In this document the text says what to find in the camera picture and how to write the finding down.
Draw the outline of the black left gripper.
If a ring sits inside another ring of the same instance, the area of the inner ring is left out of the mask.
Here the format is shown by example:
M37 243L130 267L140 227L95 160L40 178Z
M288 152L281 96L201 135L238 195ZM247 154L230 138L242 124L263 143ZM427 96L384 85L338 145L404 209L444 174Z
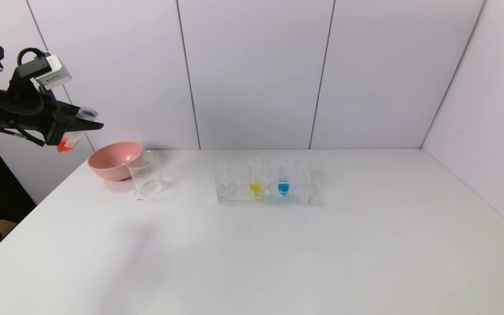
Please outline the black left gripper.
M90 108L81 108L56 100L52 92L39 92L39 110L34 115L12 113L7 118L7 128L16 130L22 138L38 146L56 146L64 133L100 130L103 123L87 118Z

